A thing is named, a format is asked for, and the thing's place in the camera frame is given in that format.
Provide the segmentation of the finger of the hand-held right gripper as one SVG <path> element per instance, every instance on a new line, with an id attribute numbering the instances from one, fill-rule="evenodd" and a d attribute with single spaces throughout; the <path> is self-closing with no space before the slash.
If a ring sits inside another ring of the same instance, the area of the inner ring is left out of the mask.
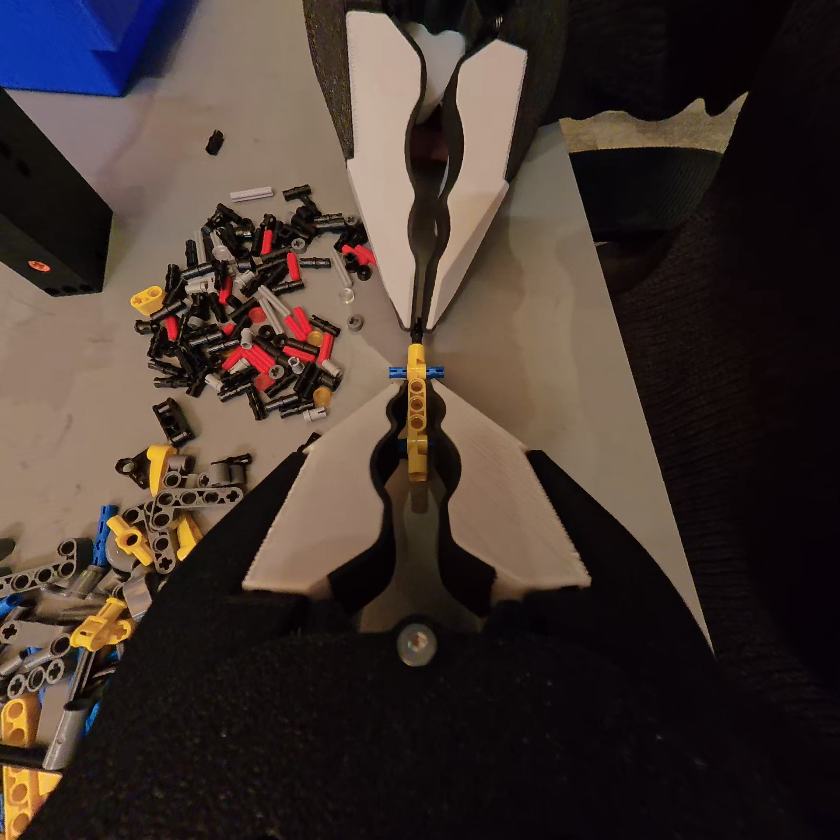
<path id="1" fill-rule="evenodd" d="M 409 234 L 415 186 L 408 139 L 425 93 L 425 62 L 387 14 L 353 10 L 345 24 L 353 128 L 346 168 L 385 291 L 409 329 L 417 264 Z"/>
<path id="2" fill-rule="evenodd" d="M 421 319 L 436 327 L 508 192 L 508 163 L 528 64 L 525 49 L 501 38 L 462 58 L 443 100 L 448 159 L 434 205 L 435 246 Z"/>

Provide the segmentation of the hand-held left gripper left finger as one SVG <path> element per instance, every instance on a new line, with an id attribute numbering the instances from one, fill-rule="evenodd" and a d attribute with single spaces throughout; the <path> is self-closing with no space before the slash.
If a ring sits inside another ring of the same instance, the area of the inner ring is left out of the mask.
<path id="1" fill-rule="evenodd" d="M 396 567 L 386 484 L 402 425 L 403 387 L 393 382 L 304 449 L 244 591 L 331 600 L 348 614 L 383 593 Z"/>

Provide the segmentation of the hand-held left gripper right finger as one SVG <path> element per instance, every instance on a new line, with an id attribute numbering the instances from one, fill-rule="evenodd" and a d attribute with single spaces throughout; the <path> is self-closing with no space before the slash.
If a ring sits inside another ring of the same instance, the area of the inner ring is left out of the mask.
<path id="1" fill-rule="evenodd" d="M 486 617 L 499 602 L 590 587 L 527 446 L 445 385 L 434 386 L 432 404 L 444 487 L 437 564 L 448 593 Z"/>

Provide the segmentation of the yellow toy beam blue pins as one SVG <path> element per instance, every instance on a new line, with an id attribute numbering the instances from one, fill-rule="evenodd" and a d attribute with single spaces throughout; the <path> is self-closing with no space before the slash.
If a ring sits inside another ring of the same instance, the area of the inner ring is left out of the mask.
<path id="1" fill-rule="evenodd" d="M 445 369 L 427 365 L 423 339 L 414 338 L 408 348 L 406 365 L 391 366 L 388 373 L 391 380 L 407 383 L 405 449 L 408 477 L 415 483 L 425 482 L 428 478 L 427 381 L 442 380 Z"/>

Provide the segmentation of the black two-hole toy plate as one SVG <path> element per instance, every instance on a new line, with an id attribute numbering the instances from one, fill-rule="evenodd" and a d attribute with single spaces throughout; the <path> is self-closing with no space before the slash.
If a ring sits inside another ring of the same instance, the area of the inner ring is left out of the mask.
<path id="1" fill-rule="evenodd" d="M 196 439 L 181 405 L 174 398 L 168 397 L 152 405 L 152 412 L 170 446 L 181 448 Z"/>

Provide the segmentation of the pile of black red pins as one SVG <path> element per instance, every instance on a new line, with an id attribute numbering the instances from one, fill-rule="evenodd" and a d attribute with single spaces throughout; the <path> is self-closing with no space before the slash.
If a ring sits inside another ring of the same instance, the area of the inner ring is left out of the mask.
<path id="1" fill-rule="evenodd" d="M 376 268 L 364 223 L 325 213 L 309 185 L 282 192 L 284 217 L 252 220 L 218 204 L 192 238 L 181 265 L 166 268 L 164 308 L 140 315 L 136 333 L 149 338 L 147 364 L 158 389 L 220 403 L 245 397 L 256 421 L 269 415 L 317 422 L 329 415 L 344 378 L 335 360 L 337 318 L 317 314 L 304 297 L 307 280 L 334 279 L 339 299 L 353 302 L 354 282 Z"/>

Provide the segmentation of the pile of yellow grey beams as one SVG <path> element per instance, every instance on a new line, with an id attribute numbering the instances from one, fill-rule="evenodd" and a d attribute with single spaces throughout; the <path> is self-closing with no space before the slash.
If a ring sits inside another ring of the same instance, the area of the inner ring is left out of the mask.
<path id="1" fill-rule="evenodd" d="M 103 506 L 95 537 L 46 563 L 2 565 L 2 838 L 23 835 L 75 758 L 126 643 L 203 536 L 195 512 L 241 501 L 253 460 L 197 469 L 170 445 L 121 458 L 141 503 Z"/>

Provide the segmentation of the blue plastic bin with tag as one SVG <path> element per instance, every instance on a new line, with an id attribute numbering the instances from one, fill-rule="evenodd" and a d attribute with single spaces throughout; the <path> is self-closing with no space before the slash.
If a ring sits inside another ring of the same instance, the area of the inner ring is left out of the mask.
<path id="1" fill-rule="evenodd" d="M 191 1 L 2 1 L 1 84 L 120 98 L 180 38 Z"/>

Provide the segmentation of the black toy brick tower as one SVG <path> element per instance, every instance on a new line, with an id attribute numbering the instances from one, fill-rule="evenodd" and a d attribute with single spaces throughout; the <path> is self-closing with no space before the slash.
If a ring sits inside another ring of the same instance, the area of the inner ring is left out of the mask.
<path id="1" fill-rule="evenodd" d="M 103 290 L 111 207 L 1 90 L 1 260 L 52 298 Z"/>

